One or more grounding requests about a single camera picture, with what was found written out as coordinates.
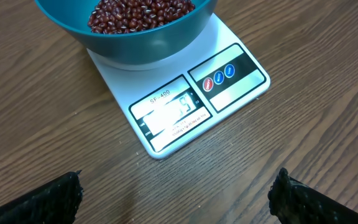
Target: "wooden table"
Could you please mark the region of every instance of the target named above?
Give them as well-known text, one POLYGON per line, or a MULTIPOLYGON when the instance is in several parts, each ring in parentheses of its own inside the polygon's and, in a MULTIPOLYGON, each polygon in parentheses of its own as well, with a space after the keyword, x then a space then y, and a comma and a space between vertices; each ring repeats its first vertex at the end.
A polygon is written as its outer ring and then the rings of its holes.
POLYGON ((33 0, 0 1, 0 206, 67 171, 76 223, 277 223, 290 174, 358 212, 358 1, 220 0, 272 78, 259 100, 151 159, 84 47, 33 0))

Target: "adzuki bean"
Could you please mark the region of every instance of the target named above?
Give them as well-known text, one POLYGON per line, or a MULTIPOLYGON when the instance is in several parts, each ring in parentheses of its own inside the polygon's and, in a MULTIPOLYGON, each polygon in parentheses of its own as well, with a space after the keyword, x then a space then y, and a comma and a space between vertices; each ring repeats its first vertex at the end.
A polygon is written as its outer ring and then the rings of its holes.
POLYGON ((96 34, 128 34, 164 26, 195 9, 191 0, 100 0, 88 27, 96 34))

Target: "teal bowl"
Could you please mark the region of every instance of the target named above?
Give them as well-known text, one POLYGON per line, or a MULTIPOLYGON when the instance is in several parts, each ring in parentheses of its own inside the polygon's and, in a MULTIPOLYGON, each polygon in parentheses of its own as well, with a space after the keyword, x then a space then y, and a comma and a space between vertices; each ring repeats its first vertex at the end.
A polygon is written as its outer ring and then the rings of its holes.
POLYGON ((87 49, 113 62, 141 65, 167 58, 190 44, 207 25, 218 0, 192 0, 182 18, 132 34, 94 34, 87 22, 98 0, 35 0, 42 12, 87 49))

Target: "white scale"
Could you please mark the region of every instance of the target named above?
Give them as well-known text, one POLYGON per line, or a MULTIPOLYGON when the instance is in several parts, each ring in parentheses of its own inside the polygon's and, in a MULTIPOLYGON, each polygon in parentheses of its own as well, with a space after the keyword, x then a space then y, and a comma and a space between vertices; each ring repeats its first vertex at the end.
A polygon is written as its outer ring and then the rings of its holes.
POLYGON ((146 65, 88 50, 146 151, 163 159, 251 102, 270 77, 215 15, 186 48, 146 65))

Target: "bowl rim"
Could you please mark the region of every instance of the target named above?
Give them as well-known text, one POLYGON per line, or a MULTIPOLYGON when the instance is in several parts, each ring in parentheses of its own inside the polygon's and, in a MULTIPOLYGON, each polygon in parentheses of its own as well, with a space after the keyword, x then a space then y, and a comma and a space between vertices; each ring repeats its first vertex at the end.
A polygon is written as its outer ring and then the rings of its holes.
POLYGON ((135 36, 135 35, 139 35, 139 34, 146 34, 146 33, 149 33, 149 32, 157 32, 158 30, 160 29, 163 29, 165 27, 169 27, 169 26, 173 26, 174 24, 184 20, 184 19, 187 19, 189 15, 192 15, 193 13, 192 12, 197 12, 199 10, 201 10, 202 8, 205 7, 205 5, 207 5, 209 2, 211 2, 212 0, 205 0, 199 7, 196 7, 196 9, 194 11, 191 11, 191 13, 183 16, 182 18, 179 18, 173 22, 170 22, 169 24, 165 24, 164 26, 161 26, 161 27, 156 27, 154 29, 149 29, 149 30, 145 30, 145 31, 140 31, 140 32, 135 32, 135 33, 130 33, 130 34, 119 34, 119 35, 106 35, 106 34, 95 34, 95 33, 92 33, 92 32, 85 32, 83 30, 80 30, 80 29, 77 29, 77 28, 74 28, 72 26, 69 26, 67 24, 64 24, 62 22, 60 22, 58 19, 54 18, 52 15, 50 15, 45 9, 44 7, 41 6, 41 3, 39 3, 39 0, 35 0, 35 3, 37 4, 38 8, 41 9, 41 11, 50 19, 52 20, 54 23, 58 24, 59 26, 63 27, 64 29, 67 29, 67 30, 70 30, 70 31, 73 31, 73 32, 76 32, 76 33, 80 33, 82 35, 87 35, 87 36, 90 36, 90 37, 103 37, 103 38, 121 38, 121 37, 129 37, 129 36, 135 36))

